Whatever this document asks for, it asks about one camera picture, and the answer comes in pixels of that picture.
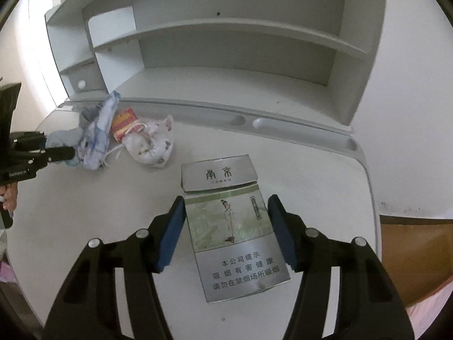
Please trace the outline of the person's left hand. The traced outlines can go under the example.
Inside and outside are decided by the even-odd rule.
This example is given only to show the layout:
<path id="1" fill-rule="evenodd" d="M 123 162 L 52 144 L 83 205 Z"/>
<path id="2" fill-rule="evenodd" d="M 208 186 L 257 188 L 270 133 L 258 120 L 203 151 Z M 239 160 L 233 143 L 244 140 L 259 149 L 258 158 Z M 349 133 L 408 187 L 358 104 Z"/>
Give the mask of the person's left hand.
<path id="1" fill-rule="evenodd" d="M 14 215 L 17 208 L 18 184 L 11 183 L 0 186 L 2 209 L 8 211 L 10 216 Z"/>

